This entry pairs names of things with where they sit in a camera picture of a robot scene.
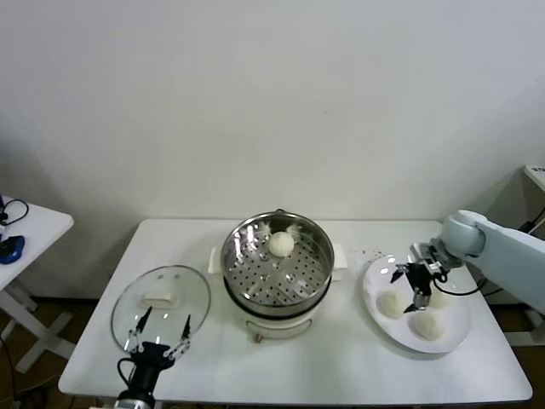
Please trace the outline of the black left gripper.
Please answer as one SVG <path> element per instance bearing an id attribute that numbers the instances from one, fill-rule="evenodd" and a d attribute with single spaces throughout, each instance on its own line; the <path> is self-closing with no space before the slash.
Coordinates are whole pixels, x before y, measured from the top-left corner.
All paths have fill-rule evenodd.
<path id="1" fill-rule="evenodd" d="M 186 323 L 178 343 L 169 348 L 167 345 L 143 343 L 141 335 L 152 312 L 150 306 L 139 318 L 136 327 L 129 330 L 126 351 L 134 364 L 134 370 L 129 380 L 129 387 L 144 392 L 153 392 L 159 375 L 175 364 L 191 347 L 191 315 L 187 316 Z"/>

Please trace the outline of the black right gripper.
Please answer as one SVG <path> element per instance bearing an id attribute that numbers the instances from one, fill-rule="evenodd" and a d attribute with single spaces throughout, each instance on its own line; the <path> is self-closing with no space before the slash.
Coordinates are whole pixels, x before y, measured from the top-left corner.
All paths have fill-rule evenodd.
<path id="1" fill-rule="evenodd" d="M 462 261 L 449 253 L 438 250 L 425 250 L 418 253 L 413 250 L 409 262 L 396 265 L 397 269 L 390 280 L 394 283 L 406 275 L 414 291 L 412 303 L 404 310 L 404 313 L 425 310 L 430 302 L 432 287 L 446 295 L 455 295 L 455 292 L 443 289 L 440 284 L 446 284 L 450 271 L 461 266 Z"/>

